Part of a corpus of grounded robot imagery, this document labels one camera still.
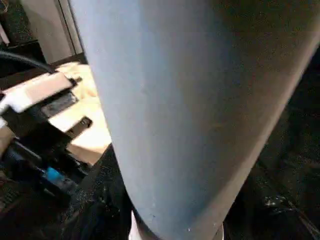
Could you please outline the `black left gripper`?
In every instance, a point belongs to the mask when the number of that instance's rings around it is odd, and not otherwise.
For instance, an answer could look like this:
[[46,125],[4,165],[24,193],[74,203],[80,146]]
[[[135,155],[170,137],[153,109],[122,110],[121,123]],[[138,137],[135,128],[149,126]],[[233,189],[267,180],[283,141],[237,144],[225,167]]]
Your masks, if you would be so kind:
[[1,117],[13,132],[0,166],[10,179],[50,192],[61,203],[68,203],[78,184],[89,172],[68,144],[92,125],[82,117],[66,132],[49,122],[49,118],[78,102],[71,92],[60,92],[17,113],[8,107]]

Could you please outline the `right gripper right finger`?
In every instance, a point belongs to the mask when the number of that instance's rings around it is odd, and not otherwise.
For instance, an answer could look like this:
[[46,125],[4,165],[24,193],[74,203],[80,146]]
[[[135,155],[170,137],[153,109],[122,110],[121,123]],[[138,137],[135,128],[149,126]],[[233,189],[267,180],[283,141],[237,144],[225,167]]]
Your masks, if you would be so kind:
[[256,164],[224,222],[226,240],[318,240],[320,229]]

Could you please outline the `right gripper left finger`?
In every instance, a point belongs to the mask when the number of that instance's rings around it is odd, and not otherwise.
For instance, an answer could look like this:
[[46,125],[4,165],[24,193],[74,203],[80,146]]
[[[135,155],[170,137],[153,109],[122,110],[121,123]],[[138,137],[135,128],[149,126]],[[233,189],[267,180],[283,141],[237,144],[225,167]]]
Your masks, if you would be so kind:
[[62,240],[127,240],[132,202],[112,145],[104,151],[72,197],[61,221]]

